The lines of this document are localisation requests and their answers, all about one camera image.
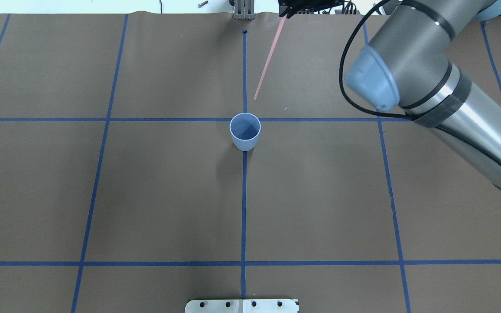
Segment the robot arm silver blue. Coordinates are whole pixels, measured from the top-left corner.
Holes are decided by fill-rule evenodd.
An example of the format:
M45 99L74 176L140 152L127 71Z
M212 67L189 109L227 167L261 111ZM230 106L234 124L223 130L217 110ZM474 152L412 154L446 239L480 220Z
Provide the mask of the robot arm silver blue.
M501 0L400 0L344 70L356 34L384 4L364 14L344 46L343 97L364 113L429 129L501 191L501 107L444 55L469 22L501 16Z

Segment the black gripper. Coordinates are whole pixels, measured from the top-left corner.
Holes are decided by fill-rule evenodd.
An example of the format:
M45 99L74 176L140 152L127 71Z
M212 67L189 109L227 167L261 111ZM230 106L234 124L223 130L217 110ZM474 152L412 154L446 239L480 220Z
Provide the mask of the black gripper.
M343 5L345 0L279 0L279 6L285 7L280 10L281 18L291 18L297 12L301 11L322 11Z

